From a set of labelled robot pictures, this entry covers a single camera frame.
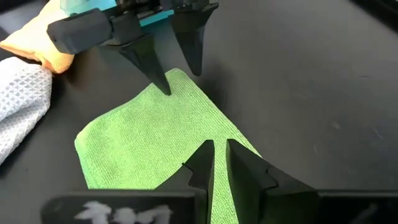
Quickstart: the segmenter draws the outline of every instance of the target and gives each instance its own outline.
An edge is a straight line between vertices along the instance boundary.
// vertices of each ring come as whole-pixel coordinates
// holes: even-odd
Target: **cloth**
[[[90,189],[154,189],[204,140],[212,139],[212,223],[238,223],[227,176],[226,140],[254,148],[183,71],[174,69],[166,76],[171,96],[150,84],[78,134],[75,147],[87,185]]]
[[[12,57],[0,62],[0,164],[50,107],[52,74]]]
[[[0,47],[16,55],[42,62],[43,67],[54,73],[66,71],[73,55],[60,53],[47,35],[47,26],[68,17],[60,8],[60,0],[50,0],[40,14],[23,28],[0,42]]]

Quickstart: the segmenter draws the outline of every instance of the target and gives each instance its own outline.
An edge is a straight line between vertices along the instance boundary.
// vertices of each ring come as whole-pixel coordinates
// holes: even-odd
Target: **black tabletop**
[[[349,0],[221,1],[206,27],[203,75],[167,21],[166,70],[186,71],[271,164],[323,189],[398,187],[398,34]],[[52,105],[0,167],[0,217],[39,223],[49,197],[85,189],[73,141],[149,81],[95,47],[53,79]]]

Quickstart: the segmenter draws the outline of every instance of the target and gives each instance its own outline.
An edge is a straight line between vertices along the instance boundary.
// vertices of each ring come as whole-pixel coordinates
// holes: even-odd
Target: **green microfiber towel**
[[[206,140],[215,144],[211,222],[238,223],[226,169],[227,139],[254,150],[236,126],[179,69],[166,74],[172,95],[153,84],[96,118],[75,146],[90,189],[154,189]]]

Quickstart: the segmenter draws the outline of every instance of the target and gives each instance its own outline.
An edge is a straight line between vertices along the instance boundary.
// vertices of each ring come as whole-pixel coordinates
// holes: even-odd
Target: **teal component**
[[[114,6],[116,6],[115,0],[61,0],[61,9],[64,10],[69,16],[72,13],[82,13],[94,8],[105,10]],[[166,19],[173,14],[173,10],[159,12],[147,18],[141,19],[140,24],[142,27],[147,26],[154,22]]]

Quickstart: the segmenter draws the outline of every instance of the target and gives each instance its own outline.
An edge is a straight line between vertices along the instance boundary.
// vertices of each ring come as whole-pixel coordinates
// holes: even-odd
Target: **orange cloth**
[[[47,35],[47,26],[68,17],[60,8],[60,0],[50,0],[40,14],[22,29],[0,42],[0,47],[16,55],[42,62],[54,73],[66,71],[74,55],[60,53]]]

